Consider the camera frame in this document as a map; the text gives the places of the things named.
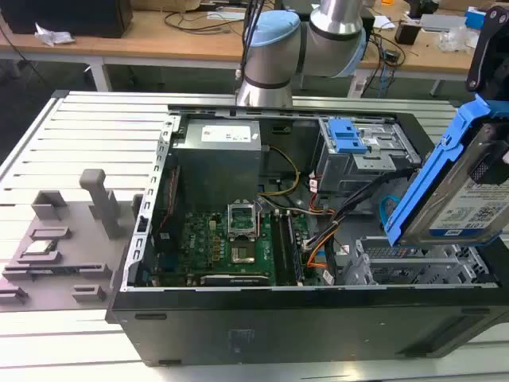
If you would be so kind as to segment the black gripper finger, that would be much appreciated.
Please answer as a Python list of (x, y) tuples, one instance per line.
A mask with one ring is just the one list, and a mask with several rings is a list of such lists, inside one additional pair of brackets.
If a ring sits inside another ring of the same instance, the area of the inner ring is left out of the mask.
[(469, 170), (476, 184), (503, 184), (508, 180), (508, 124), (486, 125), (489, 138), (480, 144), (480, 156)]
[(495, 4), (484, 18), (466, 88), (476, 94), (508, 93), (508, 5)]

